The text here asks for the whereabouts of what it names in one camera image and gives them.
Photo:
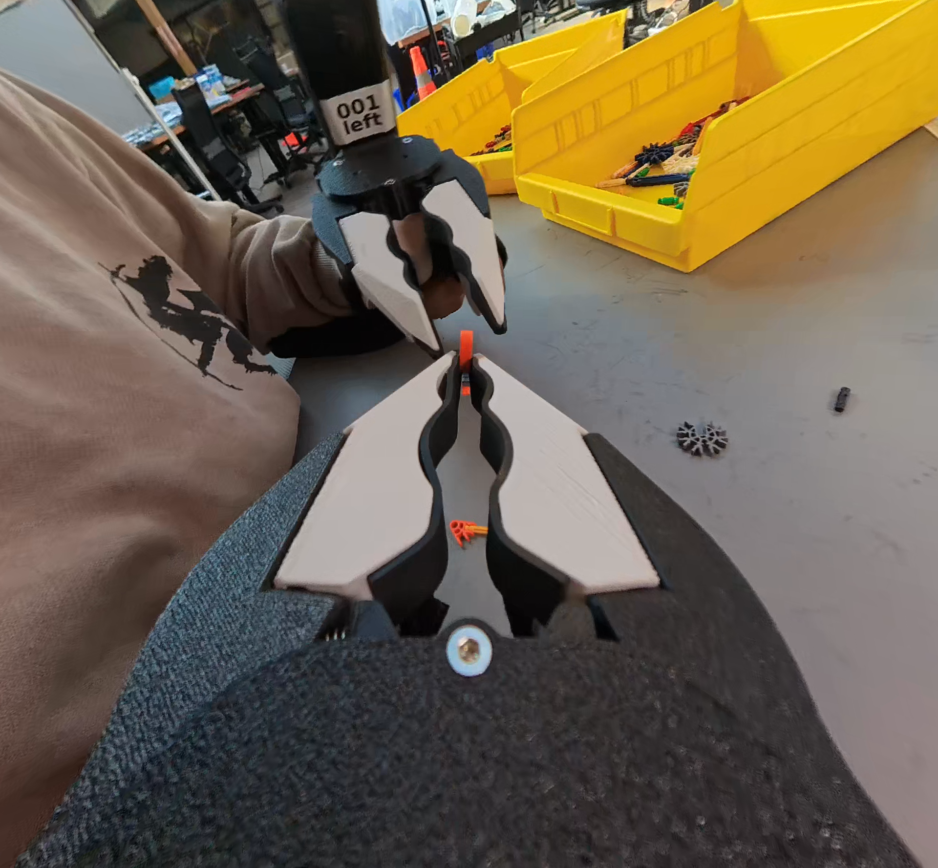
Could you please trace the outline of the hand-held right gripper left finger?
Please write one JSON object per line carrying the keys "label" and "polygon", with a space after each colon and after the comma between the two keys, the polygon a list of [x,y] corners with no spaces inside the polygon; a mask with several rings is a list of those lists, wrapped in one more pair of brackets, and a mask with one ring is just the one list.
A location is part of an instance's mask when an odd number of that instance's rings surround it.
{"label": "hand-held right gripper left finger", "polygon": [[343,432],[277,557],[273,587],[380,604],[397,625],[433,600],[448,568],[438,464],[459,426],[449,352]]}

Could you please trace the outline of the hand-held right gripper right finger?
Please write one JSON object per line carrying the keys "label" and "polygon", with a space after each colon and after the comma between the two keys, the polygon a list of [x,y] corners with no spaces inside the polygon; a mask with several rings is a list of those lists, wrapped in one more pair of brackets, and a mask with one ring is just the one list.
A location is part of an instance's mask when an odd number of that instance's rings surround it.
{"label": "hand-held right gripper right finger", "polygon": [[491,359],[471,362],[480,452],[494,473],[486,562],[515,637],[564,604],[661,588],[661,574],[582,428]]}

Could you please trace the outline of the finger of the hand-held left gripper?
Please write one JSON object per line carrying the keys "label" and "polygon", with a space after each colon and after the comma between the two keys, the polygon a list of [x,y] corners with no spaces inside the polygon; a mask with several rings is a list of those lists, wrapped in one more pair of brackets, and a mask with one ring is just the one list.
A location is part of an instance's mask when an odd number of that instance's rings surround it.
{"label": "finger of the hand-held left gripper", "polygon": [[367,306],[381,313],[405,338],[434,358],[443,354],[426,310],[409,256],[396,248],[392,222],[381,214],[358,212],[339,220],[351,255],[351,275]]}
{"label": "finger of the hand-held left gripper", "polygon": [[451,178],[429,190],[420,206],[441,234],[465,300],[493,333],[504,334],[504,267],[485,186]]}

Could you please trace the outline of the grey snowflake connector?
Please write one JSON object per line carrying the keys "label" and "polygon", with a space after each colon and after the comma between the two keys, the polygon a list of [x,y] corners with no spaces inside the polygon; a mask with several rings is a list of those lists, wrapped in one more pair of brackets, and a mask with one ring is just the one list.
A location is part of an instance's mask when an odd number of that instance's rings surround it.
{"label": "grey snowflake connector", "polygon": [[729,448],[725,429],[714,423],[695,425],[689,421],[681,423],[675,432],[676,446],[689,456],[717,458]]}

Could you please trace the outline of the person's left forearm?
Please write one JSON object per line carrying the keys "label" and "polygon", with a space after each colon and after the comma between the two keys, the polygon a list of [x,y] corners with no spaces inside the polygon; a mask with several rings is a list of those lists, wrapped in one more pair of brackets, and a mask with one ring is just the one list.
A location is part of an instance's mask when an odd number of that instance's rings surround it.
{"label": "person's left forearm", "polygon": [[358,311],[309,219],[262,219],[232,205],[228,210],[222,307],[254,347],[268,354],[290,330],[317,328]]}

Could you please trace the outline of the person's left hand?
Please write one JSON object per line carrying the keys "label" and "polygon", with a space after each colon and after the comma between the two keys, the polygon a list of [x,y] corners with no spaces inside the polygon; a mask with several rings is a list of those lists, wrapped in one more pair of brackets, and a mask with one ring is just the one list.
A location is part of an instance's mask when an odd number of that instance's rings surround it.
{"label": "person's left hand", "polygon": [[463,283],[458,276],[430,276],[420,286],[420,293],[428,318],[433,322],[451,316],[465,302]]}

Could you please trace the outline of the striped orange traffic cone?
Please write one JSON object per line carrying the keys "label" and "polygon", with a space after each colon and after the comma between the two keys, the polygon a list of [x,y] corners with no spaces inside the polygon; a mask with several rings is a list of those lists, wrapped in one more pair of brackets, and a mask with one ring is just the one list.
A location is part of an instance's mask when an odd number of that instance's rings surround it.
{"label": "striped orange traffic cone", "polygon": [[416,98],[408,101],[407,107],[410,108],[417,102],[428,99],[437,90],[437,85],[421,47],[414,44],[408,53],[416,85]]}

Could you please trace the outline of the cluttered wooden table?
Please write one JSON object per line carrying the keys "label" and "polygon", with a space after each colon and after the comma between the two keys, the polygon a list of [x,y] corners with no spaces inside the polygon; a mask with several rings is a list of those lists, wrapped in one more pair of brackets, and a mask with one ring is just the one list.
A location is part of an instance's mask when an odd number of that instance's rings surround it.
{"label": "cluttered wooden table", "polygon": [[[122,136],[125,142],[141,151],[150,151],[167,144],[170,141],[170,135],[179,137],[185,133],[182,111],[172,94],[152,102],[149,91],[140,87],[138,79],[131,75],[129,70],[124,68],[121,72],[130,79],[131,85],[143,94],[145,111],[152,119],[149,125],[135,126],[125,132]],[[204,76],[197,78],[197,88],[203,94],[212,115],[233,111],[235,107],[258,98],[264,92],[263,85],[252,85],[247,80],[232,80],[233,91],[219,92],[214,88],[206,91],[202,89],[202,80],[205,79]]]}

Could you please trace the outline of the yellow plastic bin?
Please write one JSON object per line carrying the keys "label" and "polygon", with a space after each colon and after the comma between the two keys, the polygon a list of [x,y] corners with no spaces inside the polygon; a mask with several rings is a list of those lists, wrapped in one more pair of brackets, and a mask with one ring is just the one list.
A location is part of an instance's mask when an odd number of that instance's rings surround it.
{"label": "yellow plastic bin", "polygon": [[397,118],[399,134],[421,136],[468,159],[490,196],[517,192],[513,150],[473,157],[523,104],[539,99],[623,49],[627,9],[579,22],[480,60]]}

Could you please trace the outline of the wooden beam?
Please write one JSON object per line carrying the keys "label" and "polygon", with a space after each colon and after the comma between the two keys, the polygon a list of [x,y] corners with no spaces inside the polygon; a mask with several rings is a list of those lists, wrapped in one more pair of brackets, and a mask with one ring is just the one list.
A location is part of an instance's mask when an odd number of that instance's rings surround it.
{"label": "wooden beam", "polygon": [[144,13],[163,48],[178,64],[183,75],[195,78],[197,73],[195,64],[175,36],[170,24],[164,18],[154,0],[134,0],[134,2]]}

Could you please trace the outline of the pile of colourful construction pieces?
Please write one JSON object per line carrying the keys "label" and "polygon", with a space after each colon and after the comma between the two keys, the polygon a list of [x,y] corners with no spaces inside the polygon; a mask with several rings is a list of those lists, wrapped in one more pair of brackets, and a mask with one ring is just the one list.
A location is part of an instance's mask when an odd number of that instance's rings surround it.
{"label": "pile of colourful construction pieces", "polygon": [[657,205],[684,209],[690,182],[699,167],[704,136],[712,124],[750,99],[743,96],[725,101],[703,118],[688,122],[674,138],[643,146],[631,162],[597,182],[595,188],[622,194],[654,190],[659,193]]}

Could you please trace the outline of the yellow bin with colourful pieces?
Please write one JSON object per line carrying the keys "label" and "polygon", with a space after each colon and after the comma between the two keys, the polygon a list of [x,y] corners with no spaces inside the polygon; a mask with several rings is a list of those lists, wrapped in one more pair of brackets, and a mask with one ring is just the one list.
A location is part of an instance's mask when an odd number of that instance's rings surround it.
{"label": "yellow bin with colourful pieces", "polygon": [[[690,272],[936,118],[937,0],[733,0],[616,53],[512,116],[520,200]],[[711,125],[684,209],[595,184]]]}

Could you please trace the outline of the grey partition board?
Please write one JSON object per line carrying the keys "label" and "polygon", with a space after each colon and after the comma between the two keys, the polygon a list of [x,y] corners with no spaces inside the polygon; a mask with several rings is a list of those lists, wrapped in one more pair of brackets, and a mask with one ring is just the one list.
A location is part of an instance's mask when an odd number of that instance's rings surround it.
{"label": "grey partition board", "polygon": [[16,0],[4,6],[1,66],[120,135],[158,124],[139,88],[70,0]]}

